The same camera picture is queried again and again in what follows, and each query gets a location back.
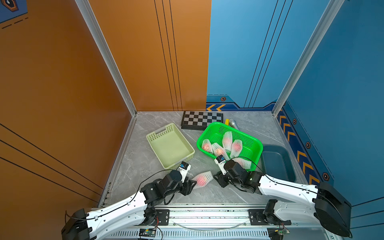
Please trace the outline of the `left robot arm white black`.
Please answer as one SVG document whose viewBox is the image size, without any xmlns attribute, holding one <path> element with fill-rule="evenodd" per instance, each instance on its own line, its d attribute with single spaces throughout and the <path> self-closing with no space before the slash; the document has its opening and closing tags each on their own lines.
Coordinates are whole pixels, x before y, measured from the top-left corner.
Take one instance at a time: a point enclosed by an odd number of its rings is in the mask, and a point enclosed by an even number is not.
<svg viewBox="0 0 384 240">
<path fill-rule="evenodd" d="M 139 187 L 132 196 L 106 208 L 76 211 L 61 230 L 63 240 L 103 240 L 124 228 L 151 224 L 157 214 L 155 206 L 167 196 L 189 195 L 197 182 L 186 176 L 187 170 L 172 170 L 163 179 Z"/>
</svg>

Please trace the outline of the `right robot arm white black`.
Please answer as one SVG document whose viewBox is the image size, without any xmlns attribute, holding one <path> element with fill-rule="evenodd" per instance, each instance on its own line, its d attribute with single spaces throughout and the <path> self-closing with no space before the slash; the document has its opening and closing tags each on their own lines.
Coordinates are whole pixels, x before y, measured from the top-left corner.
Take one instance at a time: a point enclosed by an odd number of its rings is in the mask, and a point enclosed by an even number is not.
<svg viewBox="0 0 384 240">
<path fill-rule="evenodd" d="M 273 196 L 264 209 L 266 222 L 283 225 L 290 221 L 319 223 L 327 231 L 352 238 L 351 203 L 328 183 L 303 185 L 245 170 L 238 162 L 215 159 L 220 171 L 214 179 L 221 187 L 231 184 L 241 192 Z"/>
</svg>

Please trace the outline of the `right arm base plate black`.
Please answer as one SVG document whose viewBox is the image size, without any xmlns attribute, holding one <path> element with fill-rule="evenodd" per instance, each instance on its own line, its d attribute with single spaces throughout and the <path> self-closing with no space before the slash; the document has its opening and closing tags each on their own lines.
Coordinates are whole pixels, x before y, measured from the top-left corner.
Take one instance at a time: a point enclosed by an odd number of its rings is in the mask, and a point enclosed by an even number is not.
<svg viewBox="0 0 384 240">
<path fill-rule="evenodd" d="M 291 225 L 292 222 L 282 221 L 275 214 L 274 207 L 278 200 L 269 200 L 265 209 L 250 209 L 248 210 L 250 223 L 252 226 L 266 226 L 266 225 Z"/>
</svg>

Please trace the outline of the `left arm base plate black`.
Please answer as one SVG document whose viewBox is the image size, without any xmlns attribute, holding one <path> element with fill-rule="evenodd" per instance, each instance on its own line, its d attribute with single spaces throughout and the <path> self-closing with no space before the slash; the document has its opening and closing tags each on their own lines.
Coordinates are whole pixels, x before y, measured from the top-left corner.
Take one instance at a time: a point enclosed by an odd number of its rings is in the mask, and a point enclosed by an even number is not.
<svg viewBox="0 0 384 240">
<path fill-rule="evenodd" d="M 169 209 L 150 208 L 144 210 L 144 220 L 137 225 L 168 226 L 170 220 Z"/>
</svg>

